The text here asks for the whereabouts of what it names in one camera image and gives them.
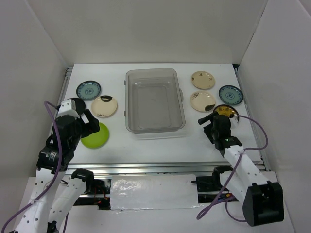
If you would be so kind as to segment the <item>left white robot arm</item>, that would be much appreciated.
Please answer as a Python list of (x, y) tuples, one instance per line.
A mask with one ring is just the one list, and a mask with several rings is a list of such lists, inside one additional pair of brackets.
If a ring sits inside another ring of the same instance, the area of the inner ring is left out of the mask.
[(88, 109), (83, 115), (88, 122), (84, 122), (80, 115), (64, 115), (53, 120), (52, 134), (38, 156), (32, 195), (28, 204), (18, 211), (23, 216), (13, 230), (15, 233), (59, 232), (79, 196), (95, 190), (93, 172), (79, 168), (73, 172), (61, 196), (55, 197), (80, 139), (100, 129), (99, 121)]

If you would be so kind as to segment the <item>amber gold patterned plate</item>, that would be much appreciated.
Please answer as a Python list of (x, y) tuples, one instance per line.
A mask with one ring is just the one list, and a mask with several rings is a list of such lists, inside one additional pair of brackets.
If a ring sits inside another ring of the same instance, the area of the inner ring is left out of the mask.
[(219, 115), (224, 115), (227, 116), (228, 118), (230, 117), (231, 114), (239, 115), (238, 111), (234, 107), (226, 104), (217, 105), (213, 109), (213, 112), (214, 113), (217, 112)]

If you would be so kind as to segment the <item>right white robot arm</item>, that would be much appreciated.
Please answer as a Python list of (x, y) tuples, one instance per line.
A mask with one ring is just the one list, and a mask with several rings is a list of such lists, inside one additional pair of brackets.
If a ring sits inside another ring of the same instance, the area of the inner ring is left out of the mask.
[(282, 222), (284, 200), (281, 185), (270, 181), (248, 157), (247, 151), (255, 148), (244, 148), (240, 140), (231, 134), (231, 125), (240, 118), (240, 115), (225, 116), (214, 112), (198, 120), (199, 125), (209, 122), (203, 131), (230, 166), (213, 171), (211, 183), (219, 193), (196, 218), (202, 219), (218, 203), (228, 204), (230, 198), (220, 199), (224, 190), (228, 190), (242, 204), (243, 222), (249, 226)]

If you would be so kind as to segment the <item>cream floral plate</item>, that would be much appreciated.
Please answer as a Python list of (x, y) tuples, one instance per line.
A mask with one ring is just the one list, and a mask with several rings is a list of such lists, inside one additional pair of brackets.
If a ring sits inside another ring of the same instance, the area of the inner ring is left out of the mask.
[(192, 84), (199, 89), (211, 89), (216, 81), (212, 74), (206, 71), (197, 71), (191, 76)]

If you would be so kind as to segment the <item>blue patterned plate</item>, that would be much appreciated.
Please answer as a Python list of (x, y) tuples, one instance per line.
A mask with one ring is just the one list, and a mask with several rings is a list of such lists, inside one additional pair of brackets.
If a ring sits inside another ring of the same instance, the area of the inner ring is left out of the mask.
[(244, 99), (242, 91), (232, 85), (224, 85), (219, 89), (218, 95), (227, 105), (239, 105)]
[(84, 101), (91, 101), (97, 98), (101, 93), (101, 85), (96, 81), (85, 81), (76, 88), (76, 95)]

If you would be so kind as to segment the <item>lime green plate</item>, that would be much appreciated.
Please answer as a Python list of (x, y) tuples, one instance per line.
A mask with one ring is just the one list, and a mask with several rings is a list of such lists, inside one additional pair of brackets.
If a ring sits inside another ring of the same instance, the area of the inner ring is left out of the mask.
[(96, 149), (103, 146), (109, 139), (109, 129), (103, 123), (99, 123), (100, 130), (81, 139), (81, 143), (90, 149)]

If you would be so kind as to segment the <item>aluminium front rail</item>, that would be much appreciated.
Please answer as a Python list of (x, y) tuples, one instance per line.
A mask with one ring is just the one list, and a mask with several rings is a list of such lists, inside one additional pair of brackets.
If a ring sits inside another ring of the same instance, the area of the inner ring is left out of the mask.
[(177, 162), (177, 163), (107, 163), (70, 164), (66, 175), (77, 169), (86, 169), (98, 177), (113, 175), (210, 174), (215, 167), (229, 162)]

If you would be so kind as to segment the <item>cream plate with black patch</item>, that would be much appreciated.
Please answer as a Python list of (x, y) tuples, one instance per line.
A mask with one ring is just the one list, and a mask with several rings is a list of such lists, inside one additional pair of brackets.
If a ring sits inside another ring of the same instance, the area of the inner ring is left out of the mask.
[(117, 100), (109, 95), (97, 97), (91, 104), (92, 113), (100, 118), (107, 118), (113, 115), (118, 107)]

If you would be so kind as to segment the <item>cream plate with black brushstroke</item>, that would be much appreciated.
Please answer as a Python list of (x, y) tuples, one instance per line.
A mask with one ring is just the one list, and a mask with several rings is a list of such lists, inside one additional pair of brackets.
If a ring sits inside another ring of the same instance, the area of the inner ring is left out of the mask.
[(216, 100), (209, 92), (201, 90), (192, 93), (190, 104), (199, 112), (208, 112), (215, 107)]

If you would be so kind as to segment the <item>clear grey plastic bin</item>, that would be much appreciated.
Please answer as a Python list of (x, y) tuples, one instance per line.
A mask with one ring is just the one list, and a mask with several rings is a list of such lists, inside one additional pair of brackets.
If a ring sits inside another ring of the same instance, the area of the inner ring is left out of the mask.
[(126, 73), (125, 111), (128, 131), (175, 132), (185, 124), (183, 92), (172, 68), (136, 69)]

